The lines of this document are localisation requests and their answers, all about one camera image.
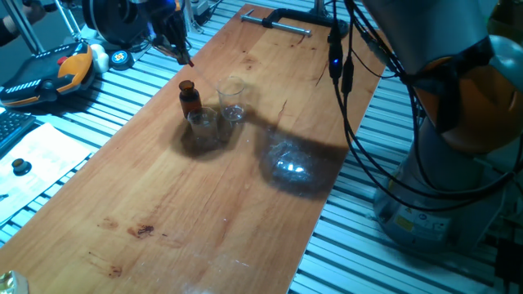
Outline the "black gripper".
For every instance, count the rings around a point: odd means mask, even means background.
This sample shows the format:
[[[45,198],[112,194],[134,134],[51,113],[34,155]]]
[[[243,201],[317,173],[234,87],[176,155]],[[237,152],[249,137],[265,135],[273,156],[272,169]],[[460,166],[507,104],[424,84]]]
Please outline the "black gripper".
[[[190,63],[186,42],[185,6],[184,0],[147,2],[147,14],[154,38],[153,47],[174,58],[179,65]]]

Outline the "person hand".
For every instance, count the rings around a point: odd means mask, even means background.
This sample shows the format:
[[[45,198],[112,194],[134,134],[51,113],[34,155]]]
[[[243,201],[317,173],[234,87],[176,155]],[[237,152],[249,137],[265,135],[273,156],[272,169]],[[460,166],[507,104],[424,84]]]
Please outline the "person hand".
[[[39,22],[47,14],[44,8],[37,3],[30,4],[28,7],[23,6],[22,11],[29,23],[32,25]],[[19,33],[19,30],[11,16],[5,16],[2,18],[1,27],[6,29],[10,34]]]

